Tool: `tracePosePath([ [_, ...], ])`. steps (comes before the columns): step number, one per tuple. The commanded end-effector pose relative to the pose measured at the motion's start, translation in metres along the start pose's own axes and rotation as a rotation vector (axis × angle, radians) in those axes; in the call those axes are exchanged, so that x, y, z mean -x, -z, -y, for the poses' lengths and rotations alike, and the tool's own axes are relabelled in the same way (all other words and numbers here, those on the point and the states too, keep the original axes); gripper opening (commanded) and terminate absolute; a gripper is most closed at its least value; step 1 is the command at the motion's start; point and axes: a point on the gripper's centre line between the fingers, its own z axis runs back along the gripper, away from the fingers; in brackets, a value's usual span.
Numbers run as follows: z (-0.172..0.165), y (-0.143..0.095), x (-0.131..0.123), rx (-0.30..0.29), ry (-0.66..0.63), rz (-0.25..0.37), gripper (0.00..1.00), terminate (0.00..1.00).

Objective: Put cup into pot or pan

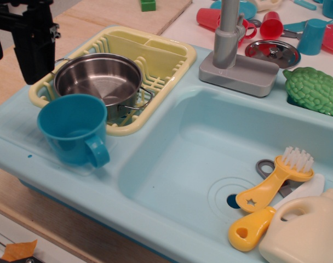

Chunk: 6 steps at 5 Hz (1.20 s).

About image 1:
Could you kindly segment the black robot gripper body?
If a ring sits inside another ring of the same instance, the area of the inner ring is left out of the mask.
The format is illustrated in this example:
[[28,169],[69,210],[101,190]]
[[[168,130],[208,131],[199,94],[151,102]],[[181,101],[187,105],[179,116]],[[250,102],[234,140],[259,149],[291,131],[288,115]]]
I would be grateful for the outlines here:
[[[53,1],[0,1],[0,30],[12,34],[24,81],[34,84],[55,66],[55,41],[61,37],[53,22]],[[0,60],[3,48],[0,42]]]

